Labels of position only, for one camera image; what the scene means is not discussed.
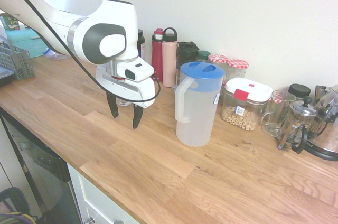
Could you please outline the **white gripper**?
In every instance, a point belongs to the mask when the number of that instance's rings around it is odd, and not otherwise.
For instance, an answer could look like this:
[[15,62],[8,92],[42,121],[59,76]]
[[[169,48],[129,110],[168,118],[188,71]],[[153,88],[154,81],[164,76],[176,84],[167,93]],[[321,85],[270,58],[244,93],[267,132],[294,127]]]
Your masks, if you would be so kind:
[[96,80],[109,92],[106,92],[107,102],[113,118],[119,115],[116,96],[120,99],[128,99],[133,104],[133,129],[136,129],[143,115],[143,108],[147,108],[154,103],[155,84],[148,77],[140,82],[135,82],[129,79],[117,80],[114,79],[107,71],[104,65],[97,66]]

